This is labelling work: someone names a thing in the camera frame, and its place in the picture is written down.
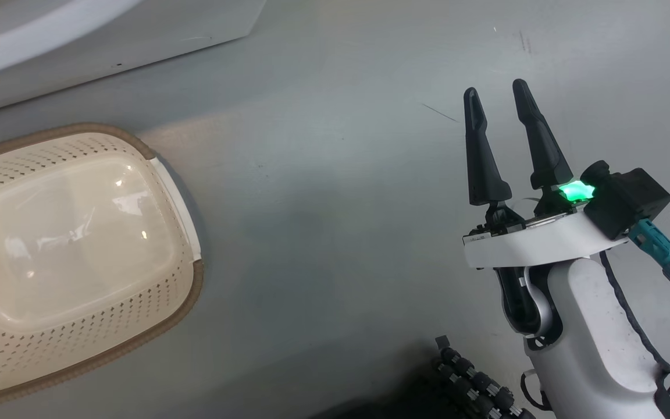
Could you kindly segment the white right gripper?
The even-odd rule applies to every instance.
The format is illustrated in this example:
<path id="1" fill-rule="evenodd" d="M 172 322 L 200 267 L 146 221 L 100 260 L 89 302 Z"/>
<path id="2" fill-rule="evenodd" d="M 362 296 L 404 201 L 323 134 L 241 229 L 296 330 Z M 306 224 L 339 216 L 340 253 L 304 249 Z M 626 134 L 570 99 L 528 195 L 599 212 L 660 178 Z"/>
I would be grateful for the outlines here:
<path id="1" fill-rule="evenodd" d="M 572 171 L 526 80 L 514 80 L 512 90 L 532 157 L 532 188 L 564 184 L 562 193 L 565 198 L 573 198 L 575 212 L 535 219 L 523 230 L 504 235 L 470 233 L 463 238 L 468 265 L 481 269 L 553 264 L 589 257 L 628 242 L 627 237 L 608 239 L 585 215 L 582 209 L 593 196 L 593 186 L 579 180 L 569 183 L 573 178 Z M 464 92 L 464 118 L 470 205 L 508 201 L 512 191 L 501 178 L 487 140 L 486 113 L 476 88 L 470 87 Z"/>

